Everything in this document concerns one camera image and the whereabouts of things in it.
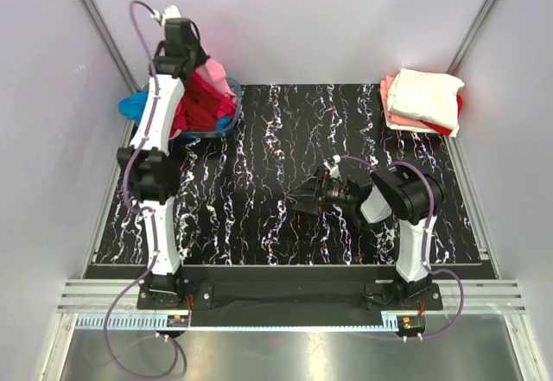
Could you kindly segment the light pink t-shirt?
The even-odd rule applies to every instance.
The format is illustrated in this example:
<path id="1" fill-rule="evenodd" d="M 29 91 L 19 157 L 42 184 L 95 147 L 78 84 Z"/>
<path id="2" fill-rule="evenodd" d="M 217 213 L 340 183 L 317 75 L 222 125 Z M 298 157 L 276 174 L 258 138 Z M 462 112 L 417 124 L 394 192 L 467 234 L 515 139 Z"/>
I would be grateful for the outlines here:
<path id="1" fill-rule="evenodd" d="M 220 94 L 230 98 L 232 90 L 226 81 L 226 71 L 223 66 L 214 59 L 208 59 L 205 66 L 206 81 Z"/>

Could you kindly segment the blue plastic basket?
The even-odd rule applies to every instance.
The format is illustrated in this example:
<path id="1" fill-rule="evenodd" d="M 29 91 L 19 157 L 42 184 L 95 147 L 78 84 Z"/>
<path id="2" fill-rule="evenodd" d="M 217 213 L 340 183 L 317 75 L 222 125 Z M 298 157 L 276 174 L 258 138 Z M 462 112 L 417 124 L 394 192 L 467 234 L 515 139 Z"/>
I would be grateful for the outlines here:
<path id="1" fill-rule="evenodd" d="M 217 129 L 212 131 L 177 131 L 169 139 L 173 140 L 177 137 L 183 139 L 218 139 L 228 137 L 237 122 L 240 119 L 242 111 L 242 97 L 243 89 L 242 86 L 235 80 L 230 77 L 226 78 L 228 85 L 231 87 L 231 90 L 237 97 L 236 111 L 234 112 L 233 117 L 223 117 L 218 121 Z"/>

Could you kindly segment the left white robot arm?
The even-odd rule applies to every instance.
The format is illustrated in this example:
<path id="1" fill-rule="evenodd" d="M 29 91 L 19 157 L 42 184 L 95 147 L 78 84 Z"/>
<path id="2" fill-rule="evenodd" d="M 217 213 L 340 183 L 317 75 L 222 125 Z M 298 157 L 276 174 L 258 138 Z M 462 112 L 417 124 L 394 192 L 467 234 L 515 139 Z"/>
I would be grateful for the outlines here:
<path id="1" fill-rule="evenodd" d="M 178 104 L 194 75 L 200 36 L 195 23 L 183 17 L 164 19 L 163 28 L 165 38 L 150 62 L 140 124 L 129 145 L 117 153 L 125 201 L 142 217 L 148 245 L 147 266 L 137 279 L 140 309 L 177 309 L 190 300 L 174 230 L 180 171 L 168 145 Z"/>

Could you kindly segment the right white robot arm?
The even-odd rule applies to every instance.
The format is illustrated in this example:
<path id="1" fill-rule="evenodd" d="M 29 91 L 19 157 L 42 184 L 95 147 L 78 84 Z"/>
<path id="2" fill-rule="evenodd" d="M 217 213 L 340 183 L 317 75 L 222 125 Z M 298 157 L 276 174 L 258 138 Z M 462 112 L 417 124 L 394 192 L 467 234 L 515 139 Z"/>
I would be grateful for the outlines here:
<path id="1" fill-rule="evenodd" d="M 366 288 L 366 305 L 372 310 L 421 308 L 425 297 L 432 295 L 429 240 L 444 200 L 442 185 L 407 162 L 377 169 L 368 183 L 360 185 L 340 178 L 339 163 L 339 158 L 324 163 L 288 192 L 294 210 L 320 217 L 335 206 L 360 230 L 396 218 L 400 243 L 395 276 L 391 283 Z"/>

